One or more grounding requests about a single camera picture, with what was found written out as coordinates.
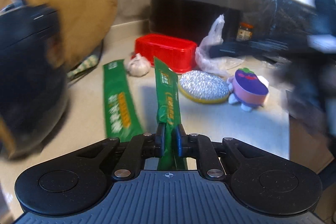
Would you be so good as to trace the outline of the long green wrapper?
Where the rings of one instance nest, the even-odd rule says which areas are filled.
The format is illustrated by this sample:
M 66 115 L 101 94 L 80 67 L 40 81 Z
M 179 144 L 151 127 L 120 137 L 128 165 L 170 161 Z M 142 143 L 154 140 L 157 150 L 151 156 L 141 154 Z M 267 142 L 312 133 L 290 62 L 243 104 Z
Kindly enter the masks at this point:
M 178 76 L 163 61 L 154 58 L 157 93 L 157 122 L 163 125 L 165 148 L 159 159 L 158 170 L 187 170 L 187 162 L 178 156 L 174 129 L 181 124 Z
M 115 60 L 103 66 L 105 132 L 108 138 L 130 141 L 143 129 L 135 111 L 127 82 L 123 60 Z

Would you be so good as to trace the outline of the eggplant shaped sponge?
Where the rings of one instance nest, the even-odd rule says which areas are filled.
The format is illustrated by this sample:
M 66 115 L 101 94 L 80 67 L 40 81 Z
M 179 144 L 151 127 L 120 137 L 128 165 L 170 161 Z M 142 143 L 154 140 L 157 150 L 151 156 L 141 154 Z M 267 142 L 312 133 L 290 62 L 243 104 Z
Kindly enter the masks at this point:
M 244 111 L 250 112 L 263 107 L 268 99 L 268 81 L 264 77 L 259 78 L 248 68 L 238 69 L 227 79 L 227 85 L 230 91 L 228 103 L 239 103 Z

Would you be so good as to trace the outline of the red plastic food tray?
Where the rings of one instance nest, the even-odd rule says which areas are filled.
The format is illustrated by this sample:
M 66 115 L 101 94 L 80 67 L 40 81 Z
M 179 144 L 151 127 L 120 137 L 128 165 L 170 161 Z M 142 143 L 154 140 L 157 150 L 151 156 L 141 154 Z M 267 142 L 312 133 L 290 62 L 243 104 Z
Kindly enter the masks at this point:
M 197 44 L 190 40 L 161 34 L 147 34 L 134 43 L 134 55 L 146 57 L 154 66 L 154 58 L 160 59 L 175 73 L 183 74 L 196 67 Z

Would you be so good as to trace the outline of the plastic wrapped black appliance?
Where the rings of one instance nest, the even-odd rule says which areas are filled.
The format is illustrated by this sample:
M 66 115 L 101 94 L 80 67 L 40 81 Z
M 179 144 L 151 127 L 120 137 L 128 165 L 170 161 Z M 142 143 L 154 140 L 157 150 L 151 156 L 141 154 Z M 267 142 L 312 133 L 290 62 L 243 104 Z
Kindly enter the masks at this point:
M 335 0 L 315 0 L 314 7 L 292 0 L 261 0 L 243 20 L 254 26 L 249 55 L 335 59 Z

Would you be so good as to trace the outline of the silver yellow scouring pad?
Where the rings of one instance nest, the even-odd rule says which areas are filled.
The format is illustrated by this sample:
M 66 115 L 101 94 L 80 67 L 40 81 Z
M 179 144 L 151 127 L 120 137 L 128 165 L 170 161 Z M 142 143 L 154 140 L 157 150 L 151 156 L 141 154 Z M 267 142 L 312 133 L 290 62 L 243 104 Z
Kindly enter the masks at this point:
M 181 75 L 178 88 L 189 100 L 204 104 L 222 103 L 230 95 L 228 84 L 222 78 L 203 71 Z

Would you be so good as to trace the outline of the glass sauce jar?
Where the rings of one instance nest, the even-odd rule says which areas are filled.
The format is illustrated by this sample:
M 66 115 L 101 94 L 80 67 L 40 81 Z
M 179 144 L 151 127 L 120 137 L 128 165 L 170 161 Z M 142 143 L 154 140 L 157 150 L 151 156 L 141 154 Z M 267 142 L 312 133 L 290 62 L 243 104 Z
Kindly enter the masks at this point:
M 236 35 L 236 40 L 237 41 L 250 40 L 253 35 L 253 29 L 254 26 L 252 26 L 251 24 L 240 22 L 238 32 Z

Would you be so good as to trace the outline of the garlic bulb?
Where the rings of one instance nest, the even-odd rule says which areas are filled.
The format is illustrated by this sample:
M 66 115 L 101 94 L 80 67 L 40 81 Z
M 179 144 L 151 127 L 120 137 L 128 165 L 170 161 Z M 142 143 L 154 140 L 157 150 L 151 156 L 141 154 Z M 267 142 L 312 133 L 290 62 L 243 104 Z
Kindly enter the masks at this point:
M 142 77 L 150 71 L 151 63 L 149 60 L 137 53 L 126 65 L 127 72 L 133 77 Z

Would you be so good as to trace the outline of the striped dish cloth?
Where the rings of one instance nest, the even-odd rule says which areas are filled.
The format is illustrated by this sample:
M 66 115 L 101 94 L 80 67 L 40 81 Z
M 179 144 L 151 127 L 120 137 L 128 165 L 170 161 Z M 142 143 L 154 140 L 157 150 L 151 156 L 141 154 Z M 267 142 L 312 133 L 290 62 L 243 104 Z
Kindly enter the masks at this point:
M 83 76 L 86 73 L 92 71 L 97 67 L 98 61 L 99 59 L 97 55 L 90 55 L 75 69 L 72 69 L 67 73 L 68 80 L 69 81 L 75 80 L 80 76 Z

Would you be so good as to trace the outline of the dark blue rice cooker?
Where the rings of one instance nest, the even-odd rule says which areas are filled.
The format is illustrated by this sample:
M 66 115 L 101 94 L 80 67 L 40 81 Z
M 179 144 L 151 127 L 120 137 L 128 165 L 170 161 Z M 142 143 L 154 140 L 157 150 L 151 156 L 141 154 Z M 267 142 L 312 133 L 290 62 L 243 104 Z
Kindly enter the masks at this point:
M 1 9 L 1 156 L 13 159 L 39 147 L 67 101 L 58 12 L 10 0 Z

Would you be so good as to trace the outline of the black rice cooker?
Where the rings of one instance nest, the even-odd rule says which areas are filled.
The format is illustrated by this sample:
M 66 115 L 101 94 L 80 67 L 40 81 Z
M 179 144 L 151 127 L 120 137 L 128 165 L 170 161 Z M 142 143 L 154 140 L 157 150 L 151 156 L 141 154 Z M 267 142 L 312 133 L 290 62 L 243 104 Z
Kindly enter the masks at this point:
M 224 15 L 222 38 L 236 36 L 243 0 L 151 0 L 149 30 L 200 44 L 213 22 Z

